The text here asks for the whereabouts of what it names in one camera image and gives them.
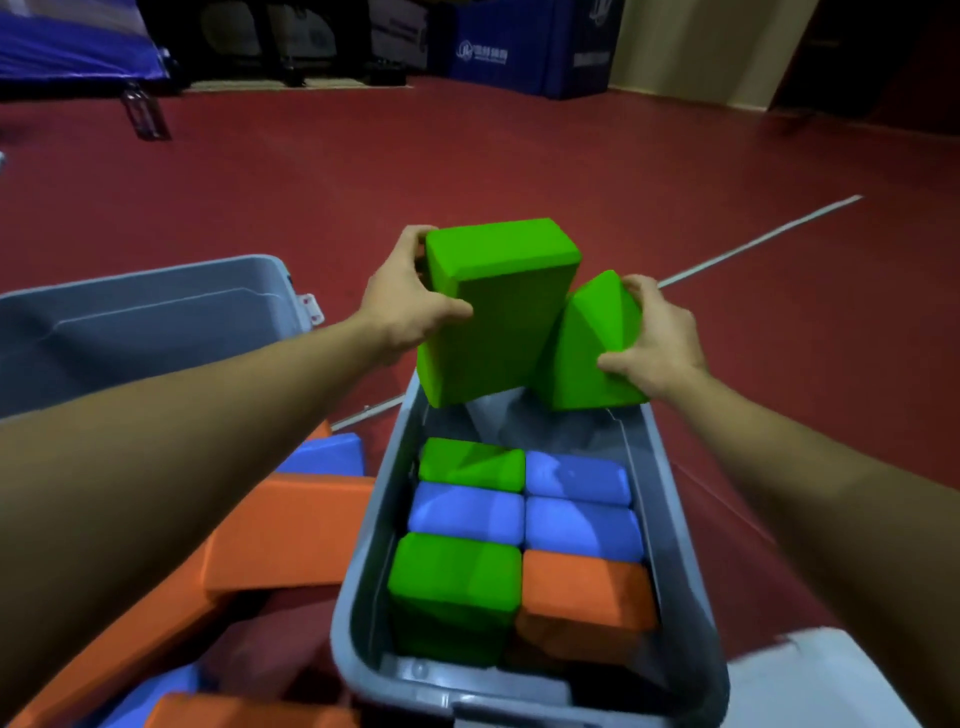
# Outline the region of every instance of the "orange foam block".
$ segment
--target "orange foam block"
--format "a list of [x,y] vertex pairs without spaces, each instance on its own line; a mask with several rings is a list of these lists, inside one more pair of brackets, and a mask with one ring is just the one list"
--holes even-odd
[[209,539],[204,585],[213,593],[340,584],[373,478],[274,473]]
[[333,434],[333,430],[330,429],[330,423],[324,420],[321,422],[317,429],[310,433],[310,436],[304,440],[304,442],[310,442],[311,440],[322,440],[324,437],[329,437]]
[[516,632],[545,655],[623,665],[640,635],[658,625],[650,577],[640,564],[529,550]]
[[171,694],[156,704],[144,728],[358,728],[359,725],[358,713],[329,705]]
[[207,544],[104,630],[10,723],[60,728],[88,715],[188,636],[216,602],[203,584]]

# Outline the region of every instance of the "green foam block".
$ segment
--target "green foam block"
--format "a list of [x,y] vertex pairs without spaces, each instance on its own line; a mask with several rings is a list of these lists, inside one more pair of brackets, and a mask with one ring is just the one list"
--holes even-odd
[[567,299],[543,350],[533,390],[553,410],[620,407],[646,402],[624,377],[597,369],[603,352],[629,349],[642,315],[620,276],[605,271]]
[[548,219],[432,231],[433,290],[473,305],[473,318],[417,350],[430,404],[461,404],[526,385],[564,307],[580,251]]
[[520,449],[431,437],[420,454],[420,480],[520,493],[526,455]]
[[387,582],[397,654],[496,665],[520,606],[518,548],[408,533]]

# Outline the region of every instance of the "plastic bottle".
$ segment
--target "plastic bottle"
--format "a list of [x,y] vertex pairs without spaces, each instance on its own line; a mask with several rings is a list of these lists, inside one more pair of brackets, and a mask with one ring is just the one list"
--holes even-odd
[[140,84],[127,84],[120,99],[137,136],[146,141],[170,140],[170,130],[163,118],[160,104],[140,88]]

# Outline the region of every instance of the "gray plastic bin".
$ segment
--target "gray plastic bin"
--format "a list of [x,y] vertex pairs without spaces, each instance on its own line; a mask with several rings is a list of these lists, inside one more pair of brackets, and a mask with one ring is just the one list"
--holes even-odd
[[[418,453],[430,436],[590,455],[627,468],[662,622],[639,650],[632,671],[579,666],[558,679],[394,654],[387,576],[405,530]],[[337,601],[331,640],[351,690],[373,702],[453,717],[465,726],[715,728],[730,697],[727,664],[683,508],[647,404],[550,413],[531,393],[512,390],[433,409],[414,375]]]
[[0,418],[251,352],[322,320],[271,255],[8,293]]

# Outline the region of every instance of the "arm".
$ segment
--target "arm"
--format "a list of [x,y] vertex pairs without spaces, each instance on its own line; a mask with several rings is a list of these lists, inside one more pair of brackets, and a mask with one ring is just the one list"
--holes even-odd
[[175,569],[363,374],[468,303],[408,228],[341,324],[0,426],[0,724]]
[[925,726],[960,725],[960,493],[741,397],[709,375],[689,311],[624,283],[644,330],[600,368],[683,415]]

